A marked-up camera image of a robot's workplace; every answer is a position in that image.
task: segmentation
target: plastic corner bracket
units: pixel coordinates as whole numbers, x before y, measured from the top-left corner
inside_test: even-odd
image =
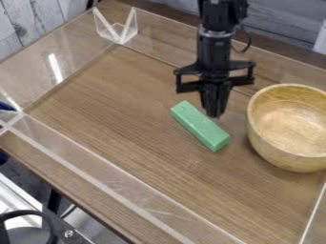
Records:
[[[135,8],[131,9],[124,25],[109,24],[103,14],[93,8],[96,32],[100,37],[123,45],[137,34],[137,17]]]

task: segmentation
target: wooden bowl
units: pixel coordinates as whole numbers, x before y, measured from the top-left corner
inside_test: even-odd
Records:
[[[260,156],[299,173],[326,169],[326,92],[303,85],[275,85],[252,97],[247,133]]]

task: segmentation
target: bowl rim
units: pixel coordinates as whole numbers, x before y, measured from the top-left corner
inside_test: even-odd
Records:
[[[315,87],[307,86],[307,85],[302,85],[302,84],[295,84],[295,83],[288,83],[288,84],[275,84],[271,85],[266,88],[263,88],[262,90],[259,90],[255,95],[251,97],[250,99],[250,103],[248,103],[248,108],[247,108],[247,121],[250,123],[251,129],[255,131],[255,133],[258,134],[259,138],[263,140],[263,142],[266,142],[271,147],[274,147],[276,150],[282,151],[283,153],[288,153],[291,155],[299,156],[299,157],[304,157],[304,158],[323,158],[326,157],[326,152],[318,154],[316,156],[304,156],[292,152],[288,152],[287,150],[280,149],[279,147],[276,147],[275,145],[272,145],[262,136],[262,134],[259,133],[259,131],[256,130],[256,126],[255,126],[255,122],[254,122],[254,118],[252,118],[252,107],[254,107],[254,103],[256,102],[259,96],[268,92],[270,90],[282,88],[282,87],[291,87],[291,88],[304,88],[308,90],[312,90],[315,92],[319,92],[320,94],[324,95],[326,97],[326,91],[323,91],[322,89],[318,89]]]

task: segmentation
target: green block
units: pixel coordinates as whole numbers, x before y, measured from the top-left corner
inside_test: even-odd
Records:
[[[230,135],[187,101],[171,108],[171,115],[213,152],[230,143]]]

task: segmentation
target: wooden table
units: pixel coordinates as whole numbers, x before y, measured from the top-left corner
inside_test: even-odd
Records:
[[[124,17],[128,7],[109,0],[99,9],[104,15],[116,10]],[[26,112],[246,243],[298,243],[324,173],[290,173],[259,157],[246,137],[246,109],[251,95],[275,83],[306,83],[324,90],[326,71],[259,49],[247,56],[258,61],[258,82],[231,93],[227,112],[216,122],[231,134],[231,144],[217,153],[169,116],[181,100],[200,107],[195,93],[175,94],[173,67],[121,46],[108,49]],[[12,133],[0,137],[0,143],[129,241],[177,243]]]

